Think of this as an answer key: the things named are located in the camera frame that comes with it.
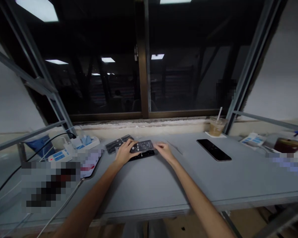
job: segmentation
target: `white wall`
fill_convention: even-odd
[[[1,44],[0,51],[6,55]],[[26,132],[44,126],[21,79],[0,62],[0,133]]]
[[[244,112],[298,118],[298,0],[289,0]]]

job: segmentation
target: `plastic cup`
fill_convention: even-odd
[[[217,117],[211,117],[209,134],[215,137],[220,136],[226,123],[227,120],[224,118],[219,118],[217,120]]]

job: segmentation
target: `black cable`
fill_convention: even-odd
[[[61,136],[61,135],[65,135],[65,134],[72,134],[73,135],[73,139],[75,139],[76,138],[76,136],[73,134],[73,133],[71,133],[71,132],[65,132],[65,133],[62,133],[62,134],[59,134],[59,135],[57,135],[57,136],[54,136],[52,139],[49,139],[45,144],[44,144],[44,146],[42,146],[34,155],[32,155],[28,160],[27,160],[27,162],[30,160],[30,159],[32,159],[34,156],[36,156],[41,150],[43,150],[43,148],[45,147],[45,146],[47,146],[53,139],[55,139],[56,137],[58,137],[58,136]]]
[[[67,132],[67,133],[62,133],[59,134],[57,136],[54,136],[52,139],[49,139],[34,155],[32,155],[29,159],[27,159],[26,161],[28,162],[30,159],[32,159],[34,156],[36,156],[45,146],[47,146],[53,139],[55,139],[58,136],[64,135],[64,134],[72,134],[73,138],[75,139],[76,136],[73,133]],[[7,179],[6,181],[1,185],[0,187],[0,191],[3,189],[4,185],[7,184],[7,182],[12,178],[12,176],[21,168],[21,166],[19,166]]]

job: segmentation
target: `power strip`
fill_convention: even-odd
[[[80,150],[89,150],[100,144],[100,141],[97,137],[92,137],[92,142],[88,145],[81,145],[75,152],[79,152]],[[67,149],[61,150],[53,155],[50,155],[48,158],[49,162],[68,162],[72,160],[72,155],[69,154]]]

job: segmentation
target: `person's right hand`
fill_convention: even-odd
[[[173,162],[176,158],[173,156],[169,145],[163,142],[158,142],[153,145],[157,151],[165,158],[166,161]]]

